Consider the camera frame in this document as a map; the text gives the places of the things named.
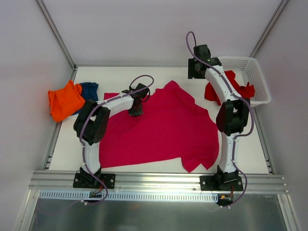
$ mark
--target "orange cloth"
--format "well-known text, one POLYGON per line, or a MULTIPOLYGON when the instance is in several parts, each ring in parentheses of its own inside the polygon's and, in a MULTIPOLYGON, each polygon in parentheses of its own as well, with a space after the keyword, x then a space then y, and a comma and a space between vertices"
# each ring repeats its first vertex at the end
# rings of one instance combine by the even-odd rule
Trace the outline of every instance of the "orange cloth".
POLYGON ((85 100, 80 95, 81 92, 82 86, 74 85, 71 80, 63 89, 48 91, 49 106, 54 121, 60 122, 82 108, 85 100))

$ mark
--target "white basket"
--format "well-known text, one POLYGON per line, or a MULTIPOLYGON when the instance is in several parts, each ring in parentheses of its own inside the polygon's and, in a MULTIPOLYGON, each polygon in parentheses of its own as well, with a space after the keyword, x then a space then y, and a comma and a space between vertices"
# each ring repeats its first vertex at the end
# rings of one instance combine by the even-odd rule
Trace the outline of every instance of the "white basket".
POLYGON ((254 85, 255 96, 250 99, 252 107, 270 102, 269 89, 256 59, 241 56, 221 56, 219 60, 225 71, 232 70, 235 72, 235 78, 240 85, 242 85, 240 77, 243 79, 243 85, 246 86, 247 82, 254 85))

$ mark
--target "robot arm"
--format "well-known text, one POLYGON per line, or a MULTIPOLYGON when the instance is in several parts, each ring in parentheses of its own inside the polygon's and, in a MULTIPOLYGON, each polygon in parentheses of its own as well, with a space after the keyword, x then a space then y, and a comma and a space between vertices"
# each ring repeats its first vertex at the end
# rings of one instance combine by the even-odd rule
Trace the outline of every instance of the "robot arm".
POLYGON ((239 94, 226 77, 219 58, 211 58, 207 45, 195 46, 192 55, 194 58, 188 60, 188 78, 206 78, 223 102, 216 117, 216 125, 222 136, 221 158, 217 173, 202 180, 206 183, 203 184, 204 190, 243 191, 242 179, 235 165, 238 137, 248 121, 249 100, 237 97, 239 94))
MULTIPOLYGON (((92 177, 91 173, 101 178, 99 143, 105 135, 108 119, 125 110, 128 110, 131 116, 142 115, 142 99, 144 99, 148 93, 149 89, 145 85, 139 83, 135 89, 130 87, 129 90, 122 91, 122 93, 112 99, 106 100, 103 106, 95 110, 83 131, 82 140, 84 146, 82 146, 82 148, 85 148, 85 163, 82 163, 80 173, 75 175, 73 187, 98 188, 100 186, 99 182, 92 177)), ((74 123, 74 130, 79 138, 91 111, 101 103, 102 102, 87 100, 83 105, 74 123)))

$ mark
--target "glass panel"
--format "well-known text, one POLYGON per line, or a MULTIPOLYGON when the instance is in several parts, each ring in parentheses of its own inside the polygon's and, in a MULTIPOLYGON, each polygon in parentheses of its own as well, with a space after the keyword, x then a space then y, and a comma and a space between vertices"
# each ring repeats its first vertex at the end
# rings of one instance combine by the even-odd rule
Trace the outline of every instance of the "glass panel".
MULTIPOLYGON (((48 213, 73 201, 41 199, 48 213)), ((283 231, 286 226, 276 195, 246 194, 231 209, 213 203, 105 201, 77 203, 57 215, 36 211, 32 231, 283 231)))

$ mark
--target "clothing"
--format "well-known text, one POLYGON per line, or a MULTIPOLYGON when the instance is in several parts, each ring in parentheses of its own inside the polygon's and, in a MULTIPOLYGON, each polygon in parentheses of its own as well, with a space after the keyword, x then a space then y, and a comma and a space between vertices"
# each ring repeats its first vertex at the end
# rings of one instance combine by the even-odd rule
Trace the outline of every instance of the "clothing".
MULTIPOLYGON (((105 94, 105 99, 117 94, 105 94)), ((210 168, 219 151, 218 130, 208 111, 171 81, 143 103, 144 114, 127 111, 111 118, 100 143, 102 167, 134 165, 181 157, 183 167, 193 171, 202 164, 210 168)))
POLYGON ((79 83, 79 84, 82 87, 81 96, 83 97, 84 100, 98 101, 98 96, 97 96, 98 84, 97 83, 85 82, 85 83, 79 83))
MULTIPOLYGON (((246 99, 250 99, 254 97, 255 95, 255 87, 254 85, 250 85, 250 83, 247 83, 245 86, 240 86, 236 80, 235 80, 235 73, 233 71, 225 71, 225 74, 234 87, 234 89, 243 97, 246 99)), ((208 83, 205 87, 205 98, 210 101, 216 101, 218 105, 221 105, 220 100, 212 87, 210 83, 208 83)))
POLYGON ((54 121, 60 122, 82 108, 85 100, 80 95, 81 92, 82 86, 74 85, 71 80, 63 89, 48 91, 49 106, 54 121))

